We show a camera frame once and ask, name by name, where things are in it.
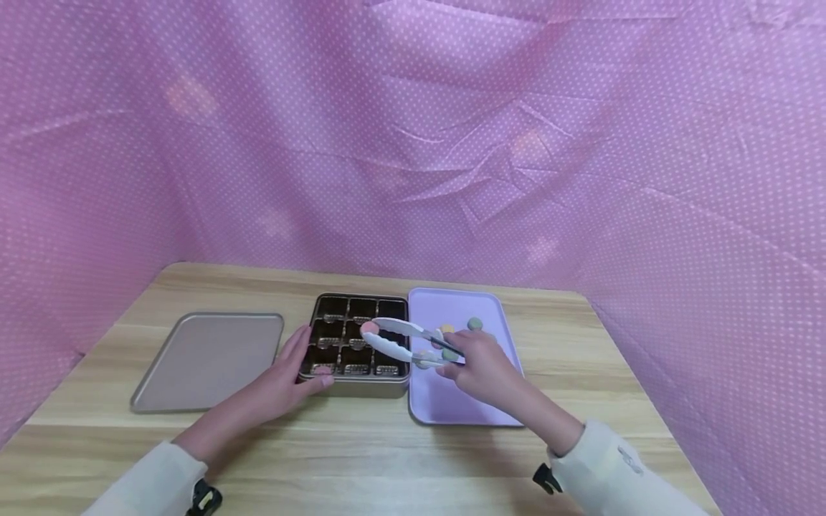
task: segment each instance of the metal tin box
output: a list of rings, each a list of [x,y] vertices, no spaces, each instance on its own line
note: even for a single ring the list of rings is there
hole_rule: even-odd
[[[410,383],[410,364],[375,353],[359,328],[375,317],[407,320],[408,313],[403,297],[322,294],[313,310],[310,347],[298,377],[309,380],[318,367],[329,367],[335,384],[327,395],[401,398]],[[384,332],[382,336],[410,349],[407,337]]]

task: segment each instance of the right hand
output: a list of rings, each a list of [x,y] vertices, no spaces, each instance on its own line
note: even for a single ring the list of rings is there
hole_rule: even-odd
[[[466,329],[444,338],[464,353],[465,365],[450,363],[436,372],[473,398],[512,415],[528,383],[499,344],[482,331]]]

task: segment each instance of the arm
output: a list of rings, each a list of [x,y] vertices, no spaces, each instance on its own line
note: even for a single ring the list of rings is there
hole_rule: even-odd
[[[548,445],[554,477],[588,516],[705,512],[650,471],[625,440],[597,421],[582,424],[527,382],[482,332],[446,334],[465,354],[465,366],[437,372],[483,403],[500,409]]]
[[[304,326],[284,344],[272,367],[206,412],[171,443],[161,443],[140,459],[84,516],[186,514],[192,506],[192,488],[232,440],[332,385],[332,376],[295,384],[309,342],[310,328]]]

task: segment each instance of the white sleeve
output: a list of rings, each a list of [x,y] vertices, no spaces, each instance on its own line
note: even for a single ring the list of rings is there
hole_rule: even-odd
[[[637,451],[599,421],[588,421],[562,458],[548,454],[551,472],[587,516],[707,516],[649,470]]]
[[[112,484],[83,516],[183,516],[207,465],[161,443]]]

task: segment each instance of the black strap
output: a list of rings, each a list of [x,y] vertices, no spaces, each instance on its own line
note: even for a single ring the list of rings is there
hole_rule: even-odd
[[[192,507],[187,511],[187,516],[211,516],[223,501],[219,490],[200,479],[192,490]]]
[[[536,473],[534,473],[534,482],[539,484],[542,489],[551,496],[553,496],[554,491],[557,493],[563,492],[563,488],[559,485],[557,479],[553,478],[553,472],[547,464],[543,464],[536,470]]]

